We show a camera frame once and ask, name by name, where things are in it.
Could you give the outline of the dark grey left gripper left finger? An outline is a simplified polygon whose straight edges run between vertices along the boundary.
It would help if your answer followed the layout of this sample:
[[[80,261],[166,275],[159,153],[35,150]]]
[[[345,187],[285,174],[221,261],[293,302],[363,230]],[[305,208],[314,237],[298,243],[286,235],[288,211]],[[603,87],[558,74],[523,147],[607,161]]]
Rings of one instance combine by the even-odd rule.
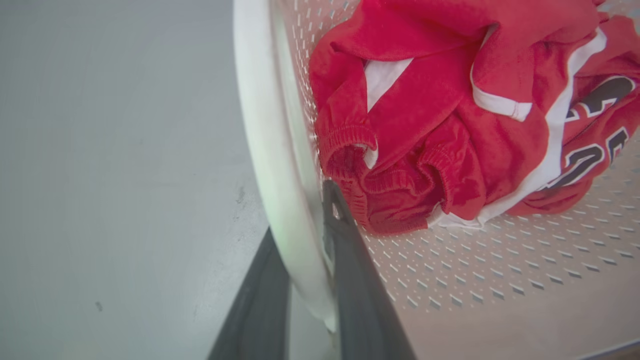
[[[208,358],[286,360],[290,292],[290,275],[268,228]]]

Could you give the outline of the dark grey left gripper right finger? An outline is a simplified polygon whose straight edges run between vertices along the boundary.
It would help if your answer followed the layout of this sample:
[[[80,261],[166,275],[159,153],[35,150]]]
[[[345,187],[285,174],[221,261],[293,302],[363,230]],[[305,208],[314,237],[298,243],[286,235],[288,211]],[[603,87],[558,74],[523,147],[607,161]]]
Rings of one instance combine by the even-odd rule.
[[[416,355],[340,187],[322,185],[323,247],[333,267],[341,360],[414,360]]]

